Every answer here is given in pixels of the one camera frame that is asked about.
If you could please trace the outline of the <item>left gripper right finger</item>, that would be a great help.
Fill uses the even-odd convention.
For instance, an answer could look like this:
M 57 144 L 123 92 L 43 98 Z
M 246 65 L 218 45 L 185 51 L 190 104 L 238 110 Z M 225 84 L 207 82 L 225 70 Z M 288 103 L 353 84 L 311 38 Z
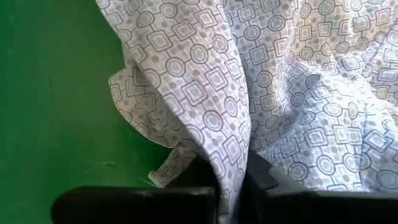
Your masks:
M 252 193 L 296 193 L 309 191 L 285 175 L 253 150 L 248 151 L 244 190 Z

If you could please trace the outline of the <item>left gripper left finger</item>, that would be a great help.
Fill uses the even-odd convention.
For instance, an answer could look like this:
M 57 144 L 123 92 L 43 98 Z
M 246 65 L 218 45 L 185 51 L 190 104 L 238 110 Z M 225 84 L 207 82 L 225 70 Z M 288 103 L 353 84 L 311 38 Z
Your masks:
M 210 163 L 200 156 L 194 158 L 190 165 L 169 183 L 169 187 L 217 187 Z

